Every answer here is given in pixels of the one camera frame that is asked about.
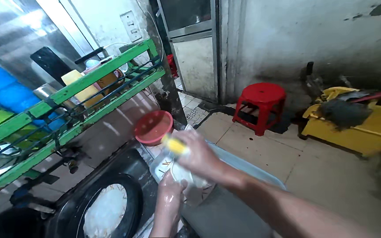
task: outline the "hand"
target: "hand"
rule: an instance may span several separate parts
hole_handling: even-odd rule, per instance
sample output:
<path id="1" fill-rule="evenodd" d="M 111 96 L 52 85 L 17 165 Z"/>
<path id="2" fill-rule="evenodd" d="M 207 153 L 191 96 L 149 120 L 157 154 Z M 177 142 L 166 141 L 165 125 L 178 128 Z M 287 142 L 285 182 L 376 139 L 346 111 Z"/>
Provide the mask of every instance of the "hand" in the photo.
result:
<path id="1" fill-rule="evenodd" d="M 157 204 L 155 207 L 155 222 L 160 227 L 172 228 L 179 221 L 179 210 L 183 201 L 183 190 L 187 187 L 186 180 L 181 183 L 174 181 L 168 170 L 158 184 Z"/>
<path id="2" fill-rule="evenodd" d="M 195 130 L 179 131 L 174 133 L 173 137 L 182 140 L 190 149 L 190 154 L 179 158 L 180 165 L 204 178 L 213 181 L 219 180 L 219 176 L 221 176 L 219 172 L 222 171 L 225 164 L 209 147 L 204 137 Z"/>

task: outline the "yellow mop bucket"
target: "yellow mop bucket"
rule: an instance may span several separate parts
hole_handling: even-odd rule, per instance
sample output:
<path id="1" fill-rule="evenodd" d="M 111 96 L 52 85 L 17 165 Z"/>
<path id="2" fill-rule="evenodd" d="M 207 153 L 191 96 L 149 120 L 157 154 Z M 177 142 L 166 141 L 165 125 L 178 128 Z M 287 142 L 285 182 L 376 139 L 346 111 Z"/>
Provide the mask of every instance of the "yellow mop bucket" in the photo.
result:
<path id="1" fill-rule="evenodd" d="M 323 101 L 335 98 L 337 95 L 354 91 L 344 87 L 334 87 L 324 90 Z M 309 107 L 303 117 L 309 121 L 302 131 L 302 135 L 315 136 L 317 138 L 335 143 L 337 145 L 360 152 L 363 156 L 369 156 L 381 152 L 381 106 L 372 101 L 368 107 L 373 111 L 362 125 L 346 130 L 337 130 L 336 125 L 325 120 L 317 114 L 320 104 Z"/>

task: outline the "wall switch plate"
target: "wall switch plate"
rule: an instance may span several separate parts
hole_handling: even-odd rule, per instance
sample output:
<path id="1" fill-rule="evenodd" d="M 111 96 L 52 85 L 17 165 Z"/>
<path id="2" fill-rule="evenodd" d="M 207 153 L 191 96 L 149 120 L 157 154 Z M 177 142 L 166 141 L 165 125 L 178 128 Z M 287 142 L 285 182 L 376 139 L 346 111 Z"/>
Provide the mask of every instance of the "wall switch plate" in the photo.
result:
<path id="1" fill-rule="evenodd" d="M 128 11 L 120 15 L 121 21 L 123 22 L 124 28 L 132 42 L 135 42 L 142 38 L 138 22 L 135 19 L 135 15 L 132 11 Z"/>

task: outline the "red plastic bowl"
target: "red plastic bowl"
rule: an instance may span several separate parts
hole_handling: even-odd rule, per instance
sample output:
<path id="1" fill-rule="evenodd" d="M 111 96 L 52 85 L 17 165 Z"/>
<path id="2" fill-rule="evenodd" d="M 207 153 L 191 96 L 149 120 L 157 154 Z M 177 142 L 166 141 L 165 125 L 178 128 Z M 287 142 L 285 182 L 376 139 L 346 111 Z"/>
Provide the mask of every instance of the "red plastic bowl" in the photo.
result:
<path id="1" fill-rule="evenodd" d="M 135 138 L 147 145 L 161 144 L 161 138 L 173 132 L 173 117 L 166 111 L 153 111 L 142 117 L 135 127 Z"/>

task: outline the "mop head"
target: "mop head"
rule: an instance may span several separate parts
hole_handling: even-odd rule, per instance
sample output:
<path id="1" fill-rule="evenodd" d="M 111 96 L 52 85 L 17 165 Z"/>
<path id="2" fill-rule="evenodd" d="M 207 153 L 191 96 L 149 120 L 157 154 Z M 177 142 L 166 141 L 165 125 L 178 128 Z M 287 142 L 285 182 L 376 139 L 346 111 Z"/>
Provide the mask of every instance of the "mop head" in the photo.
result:
<path id="1" fill-rule="evenodd" d="M 321 116 L 333 122 L 338 130 L 361 125 L 373 112 L 367 105 L 332 99 L 320 105 Z"/>

